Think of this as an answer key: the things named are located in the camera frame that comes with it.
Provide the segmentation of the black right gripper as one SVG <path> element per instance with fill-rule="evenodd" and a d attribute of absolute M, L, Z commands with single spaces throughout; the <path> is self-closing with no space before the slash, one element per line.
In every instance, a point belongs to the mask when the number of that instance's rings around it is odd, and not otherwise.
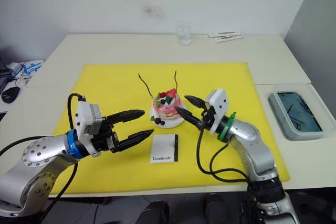
<path fill-rule="evenodd" d="M 185 95 L 184 98 L 197 108 L 206 109 L 205 101 L 201 98 L 192 95 Z M 213 106 L 210 106 L 209 109 L 203 110 L 201 113 L 201 120 L 195 117 L 190 111 L 180 106 L 175 106 L 175 110 L 185 121 L 193 124 L 199 130 L 209 131 L 214 124 L 214 115 L 216 112 Z"/>

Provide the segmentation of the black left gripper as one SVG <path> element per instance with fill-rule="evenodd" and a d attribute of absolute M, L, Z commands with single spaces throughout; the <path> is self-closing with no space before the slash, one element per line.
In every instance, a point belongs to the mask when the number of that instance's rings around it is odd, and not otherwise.
<path fill-rule="evenodd" d="M 100 129 L 97 134 L 93 136 L 91 142 L 94 148 L 101 151 L 111 151 L 112 153 L 122 152 L 135 145 L 138 145 L 145 139 L 147 139 L 154 129 L 144 130 L 132 135 L 129 135 L 127 139 L 119 142 L 116 132 L 113 131 L 113 125 L 119 122 L 128 122 L 140 118 L 145 114 L 144 110 L 126 110 L 122 112 L 103 117 Z"/>

